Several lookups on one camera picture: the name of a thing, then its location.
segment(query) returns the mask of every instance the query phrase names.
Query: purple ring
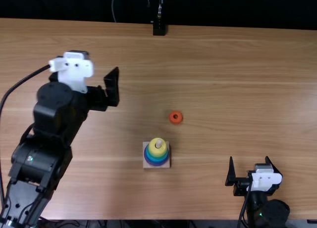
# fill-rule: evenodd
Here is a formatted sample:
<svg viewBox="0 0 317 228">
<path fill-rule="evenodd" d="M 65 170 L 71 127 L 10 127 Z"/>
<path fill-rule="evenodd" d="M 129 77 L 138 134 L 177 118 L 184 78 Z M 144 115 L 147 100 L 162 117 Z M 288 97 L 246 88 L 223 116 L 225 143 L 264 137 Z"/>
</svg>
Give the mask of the purple ring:
<svg viewBox="0 0 317 228">
<path fill-rule="evenodd" d="M 147 149 L 148 149 L 148 147 L 145 148 L 144 153 L 143 153 L 143 156 L 144 156 L 145 160 L 148 162 L 148 164 L 150 164 L 150 165 L 152 165 L 152 166 L 155 166 L 155 167 L 161 166 L 161 165 L 165 164 L 166 161 L 167 161 L 168 158 L 169 158 L 169 154 L 167 154 L 166 159 L 164 159 L 163 161 L 158 162 L 158 163 L 157 163 L 157 162 L 153 162 L 153 161 L 150 160 L 150 159 L 148 158 L 148 156 L 147 156 Z"/>
</svg>

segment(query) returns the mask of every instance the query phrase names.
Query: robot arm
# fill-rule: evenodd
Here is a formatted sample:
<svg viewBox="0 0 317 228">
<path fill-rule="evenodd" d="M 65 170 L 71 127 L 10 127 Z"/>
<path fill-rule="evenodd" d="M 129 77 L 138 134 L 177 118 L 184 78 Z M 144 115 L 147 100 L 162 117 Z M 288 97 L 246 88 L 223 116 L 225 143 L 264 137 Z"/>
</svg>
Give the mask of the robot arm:
<svg viewBox="0 0 317 228">
<path fill-rule="evenodd" d="M 249 228 L 286 227 L 289 206 L 280 200 L 267 200 L 279 188 L 282 178 L 283 175 L 268 156 L 265 164 L 255 164 L 254 171 L 248 171 L 247 177 L 236 177 L 233 159 L 230 157 L 225 186 L 234 186 L 234 196 L 245 197 Z"/>
<path fill-rule="evenodd" d="M 78 67 L 78 62 L 88 65 L 90 72 L 81 72 L 83 77 L 92 76 L 87 52 L 66 52 L 64 57 L 50 62 L 54 73 L 37 92 L 34 123 L 23 134 L 11 158 L 1 228 L 29 228 L 37 223 L 72 159 L 70 145 L 89 110 L 104 112 L 119 103 L 119 69 L 104 77 L 104 91 L 101 86 L 87 87 L 83 77 L 72 76 L 69 70 Z"/>
</svg>

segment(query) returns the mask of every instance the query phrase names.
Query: wooden table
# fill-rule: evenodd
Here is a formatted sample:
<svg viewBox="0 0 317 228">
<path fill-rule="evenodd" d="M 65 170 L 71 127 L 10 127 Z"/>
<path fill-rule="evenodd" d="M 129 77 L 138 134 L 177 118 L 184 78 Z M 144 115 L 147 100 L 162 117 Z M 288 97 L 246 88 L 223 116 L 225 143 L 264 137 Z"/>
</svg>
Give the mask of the wooden table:
<svg viewBox="0 0 317 228">
<path fill-rule="evenodd" d="M 0 20 L 0 96 L 67 50 L 91 54 L 92 86 L 120 68 L 120 104 L 90 112 L 48 219 L 237 219 L 243 198 L 225 187 L 268 155 L 284 175 L 273 198 L 291 219 L 317 219 L 317 32 L 52 20 Z M 25 83 L 1 117 L 5 185 L 49 72 Z M 181 125 L 168 114 L 180 110 Z M 172 168 L 142 169 L 142 142 L 172 145 Z"/>
</svg>

